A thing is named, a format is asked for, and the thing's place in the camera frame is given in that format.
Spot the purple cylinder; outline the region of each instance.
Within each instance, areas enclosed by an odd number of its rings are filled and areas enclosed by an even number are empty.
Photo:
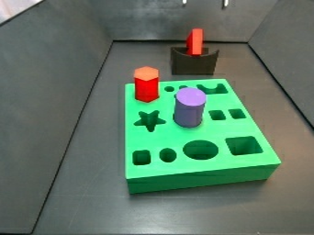
[[[183,88],[175,96],[174,121],[183,128],[195,128],[202,124],[202,112],[206,94],[196,88]]]

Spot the black holder block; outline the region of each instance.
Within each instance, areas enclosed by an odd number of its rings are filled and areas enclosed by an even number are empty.
[[[208,54],[202,48],[200,56],[187,55],[187,48],[171,48],[172,74],[214,74],[219,50]]]

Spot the star-shaped hole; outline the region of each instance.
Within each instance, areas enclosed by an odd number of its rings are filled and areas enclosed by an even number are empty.
[[[139,112],[142,119],[134,123],[135,126],[146,126],[147,130],[152,132],[156,125],[166,123],[166,120],[158,117],[159,111],[151,113]]]

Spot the rectangular hole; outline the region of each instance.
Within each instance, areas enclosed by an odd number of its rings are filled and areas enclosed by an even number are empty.
[[[246,114],[243,113],[241,108],[230,109],[230,113],[234,119],[246,118]]]
[[[253,136],[227,138],[226,142],[231,154],[235,156],[262,153],[261,144]]]
[[[132,163],[135,165],[147,165],[151,163],[150,151],[134,151],[132,152]]]
[[[226,120],[226,116],[221,110],[210,110],[208,113],[214,121]]]

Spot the red rectangular block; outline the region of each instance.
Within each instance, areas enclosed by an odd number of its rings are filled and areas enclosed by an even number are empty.
[[[187,37],[187,54],[192,56],[202,55],[202,40],[203,30],[202,28],[194,28]]]

